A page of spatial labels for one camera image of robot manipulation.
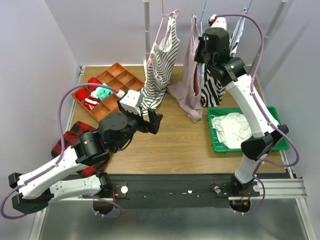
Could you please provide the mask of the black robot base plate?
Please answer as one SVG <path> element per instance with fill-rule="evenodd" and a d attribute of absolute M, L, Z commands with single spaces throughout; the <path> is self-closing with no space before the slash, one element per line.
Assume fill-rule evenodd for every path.
<path fill-rule="evenodd" d="M 256 182 L 234 184 L 231 174 L 110 174 L 96 196 L 115 199 L 123 209 L 228 208 L 231 197 L 260 196 Z"/>

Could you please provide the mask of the mauve tank top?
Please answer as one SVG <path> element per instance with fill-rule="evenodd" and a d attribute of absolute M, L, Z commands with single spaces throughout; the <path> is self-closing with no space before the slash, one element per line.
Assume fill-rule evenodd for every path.
<path fill-rule="evenodd" d="M 181 79 L 178 83 L 167 87 L 168 92 L 177 100 L 179 106 L 194 123 L 203 116 L 201 76 L 199 74 L 199 65 L 194 61 L 195 52 L 199 44 L 199 36 L 198 19 L 193 14 Z"/>

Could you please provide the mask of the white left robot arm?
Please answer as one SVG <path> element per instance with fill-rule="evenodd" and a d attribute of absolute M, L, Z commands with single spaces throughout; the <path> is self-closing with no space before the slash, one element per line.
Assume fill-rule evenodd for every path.
<path fill-rule="evenodd" d="M 113 185 L 105 172 L 82 179 L 66 180 L 70 174 L 110 159 L 111 154 L 123 151 L 136 132 L 157 134 L 162 114 L 148 110 L 149 120 L 127 110 L 112 112 L 99 121 L 98 128 L 79 137 L 62 150 L 55 159 L 36 170 L 12 173 L 9 185 L 17 194 L 11 198 L 13 209 L 29 215 L 41 211 L 57 200 L 91 195 L 94 198 L 111 197 Z"/>

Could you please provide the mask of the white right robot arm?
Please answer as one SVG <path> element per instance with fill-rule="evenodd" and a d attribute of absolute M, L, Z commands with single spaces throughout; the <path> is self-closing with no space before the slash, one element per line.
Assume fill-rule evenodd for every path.
<path fill-rule="evenodd" d="M 206 29 L 199 37 L 194 60 L 204 64 L 210 76 L 233 96 L 251 129 L 252 136 L 241 144 L 243 156 L 230 180 L 230 191 L 241 196 L 252 185 L 260 163 L 289 129 L 270 114 L 243 60 L 230 56 L 229 40 L 229 33 L 222 27 Z"/>

